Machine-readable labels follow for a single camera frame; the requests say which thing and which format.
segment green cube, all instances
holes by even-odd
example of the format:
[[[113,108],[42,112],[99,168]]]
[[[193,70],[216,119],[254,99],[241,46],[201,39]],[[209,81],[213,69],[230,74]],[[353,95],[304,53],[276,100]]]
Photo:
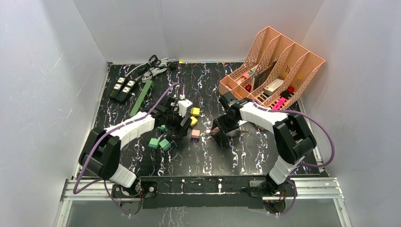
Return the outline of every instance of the green cube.
[[[171,143],[168,140],[164,139],[160,142],[160,146],[163,150],[168,150],[171,148]]]
[[[162,131],[162,132],[166,132],[166,131],[167,131],[167,128],[166,128],[166,126],[163,124],[162,126],[159,126],[159,127],[157,128],[157,130]]]
[[[155,138],[151,138],[148,146],[149,146],[150,148],[156,150],[156,149],[159,147],[159,140],[158,140],[158,139],[155,139]]]

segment yellow cube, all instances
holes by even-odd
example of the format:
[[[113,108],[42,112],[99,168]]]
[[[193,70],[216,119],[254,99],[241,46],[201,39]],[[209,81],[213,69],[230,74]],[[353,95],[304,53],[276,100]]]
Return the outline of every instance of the yellow cube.
[[[191,109],[191,116],[193,116],[193,117],[199,117],[199,112],[200,112],[201,110],[199,109],[199,108],[196,108],[196,107],[192,107],[192,109]]]
[[[191,117],[191,121],[192,121],[190,124],[191,128],[194,127],[198,123],[198,119],[196,119],[194,117]]]

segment red marker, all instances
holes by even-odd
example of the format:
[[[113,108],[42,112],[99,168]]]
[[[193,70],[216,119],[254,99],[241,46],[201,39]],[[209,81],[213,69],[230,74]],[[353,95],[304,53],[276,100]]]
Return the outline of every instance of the red marker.
[[[293,93],[295,91],[295,89],[293,87],[288,87],[287,91],[289,91],[290,93]]]
[[[247,90],[248,92],[251,92],[251,88],[252,88],[252,85],[248,84],[248,85],[245,87],[245,90]]]

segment black marble table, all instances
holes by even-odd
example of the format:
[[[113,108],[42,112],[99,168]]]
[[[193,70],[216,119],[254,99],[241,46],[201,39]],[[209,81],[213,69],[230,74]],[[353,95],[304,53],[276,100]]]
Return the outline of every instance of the black marble table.
[[[214,118],[223,115],[222,105],[218,102],[218,82],[241,66],[232,63],[183,63],[176,64],[176,69],[153,78],[155,86],[147,104],[155,103],[169,84],[183,84],[185,96],[200,108],[198,124],[194,129],[201,131],[199,142],[186,138],[174,139],[170,133],[156,130],[148,132],[122,148],[120,163],[140,176],[210,176],[210,175],[265,175],[274,166],[278,157],[273,135],[260,130],[252,123],[246,123],[240,129],[231,132],[227,144],[218,144],[205,133]],[[135,89],[136,96],[131,96],[124,103],[110,100],[108,94],[119,77],[133,69],[134,65],[110,66],[105,90],[96,117],[96,127],[109,127],[129,117],[144,84]],[[291,109],[299,110],[295,103]],[[172,143],[169,151],[160,148],[148,148],[151,138],[166,138]],[[316,164],[313,154],[305,162]],[[319,174],[318,169],[300,168],[296,174]]]

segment pink highlighter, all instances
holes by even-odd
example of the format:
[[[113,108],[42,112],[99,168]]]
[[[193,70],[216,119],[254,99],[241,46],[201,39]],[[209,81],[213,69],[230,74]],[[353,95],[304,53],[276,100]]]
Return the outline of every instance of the pink highlighter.
[[[281,98],[277,104],[273,107],[273,110],[278,110],[280,109],[280,107],[285,103],[286,99],[285,98]]]

